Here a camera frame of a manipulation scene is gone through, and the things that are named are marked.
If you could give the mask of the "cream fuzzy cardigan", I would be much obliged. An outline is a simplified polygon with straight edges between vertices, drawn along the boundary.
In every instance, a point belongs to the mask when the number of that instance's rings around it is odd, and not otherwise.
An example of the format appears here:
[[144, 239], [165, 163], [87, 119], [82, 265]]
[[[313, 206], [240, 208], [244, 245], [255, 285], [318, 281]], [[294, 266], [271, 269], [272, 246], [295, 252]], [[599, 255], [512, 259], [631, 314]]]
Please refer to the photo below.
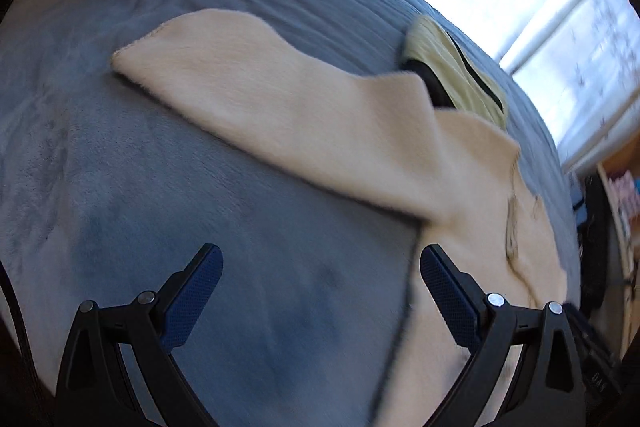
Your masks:
[[116, 72], [198, 127], [337, 194], [416, 217], [484, 288], [541, 307], [567, 293], [541, 197], [506, 132], [437, 109], [408, 72], [359, 76], [260, 17], [183, 14], [117, 50]]

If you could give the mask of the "grey-blue bed blanket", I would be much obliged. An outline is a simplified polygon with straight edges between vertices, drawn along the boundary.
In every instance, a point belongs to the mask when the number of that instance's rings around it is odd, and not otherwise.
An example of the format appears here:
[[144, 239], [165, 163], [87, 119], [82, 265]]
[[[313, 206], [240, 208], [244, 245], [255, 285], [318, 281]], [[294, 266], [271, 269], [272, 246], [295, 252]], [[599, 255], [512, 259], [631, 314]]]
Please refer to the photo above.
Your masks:
[[225, 426], [365, 426], [418, 225], [318, 190], [112, 72], [186, 12], [253, 13], [297, 49], [390, 72], [424, 0], [15, 0], [1, 25], [1, 260], [41, 380], [84, 300], [129, 303], [202, 245], [224, 274], [175, 353]]

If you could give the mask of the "pink drawer organizer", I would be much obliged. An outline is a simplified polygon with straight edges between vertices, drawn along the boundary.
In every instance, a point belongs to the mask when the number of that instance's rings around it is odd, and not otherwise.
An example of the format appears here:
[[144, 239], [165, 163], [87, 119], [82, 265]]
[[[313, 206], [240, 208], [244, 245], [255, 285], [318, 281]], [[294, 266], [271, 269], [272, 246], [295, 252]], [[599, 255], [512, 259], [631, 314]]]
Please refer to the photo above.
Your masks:
[[640, 208], [639, 189], [637, 179], [634, 179], [631, 172], [627, 170], [621, 176], [611, 179], [610, 187], [618, 208], [630, 219], [637, 217]]

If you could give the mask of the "light green folded garment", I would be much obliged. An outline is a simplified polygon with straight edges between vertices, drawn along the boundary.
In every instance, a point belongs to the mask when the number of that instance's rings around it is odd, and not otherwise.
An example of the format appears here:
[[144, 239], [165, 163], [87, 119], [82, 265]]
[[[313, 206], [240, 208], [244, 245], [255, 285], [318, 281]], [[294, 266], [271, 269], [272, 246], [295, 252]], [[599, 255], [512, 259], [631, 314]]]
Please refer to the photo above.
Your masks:
[[506, 130], [508, 103], [503, 90], [431, 17], [419, 15], [412, 22], [400, 68], [415, 72], [423, 80], [434, 107], [473, 113]]

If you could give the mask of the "white floral curtain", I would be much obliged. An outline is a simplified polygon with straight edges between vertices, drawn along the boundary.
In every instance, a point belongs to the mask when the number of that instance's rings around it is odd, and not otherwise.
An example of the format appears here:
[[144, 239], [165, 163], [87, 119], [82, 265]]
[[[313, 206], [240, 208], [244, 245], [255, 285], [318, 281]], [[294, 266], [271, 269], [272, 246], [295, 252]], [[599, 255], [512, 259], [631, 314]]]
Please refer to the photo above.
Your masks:
[[426, 0], [513, 77], [565, 169], [639, 128], [639, 17], [629, 0]]

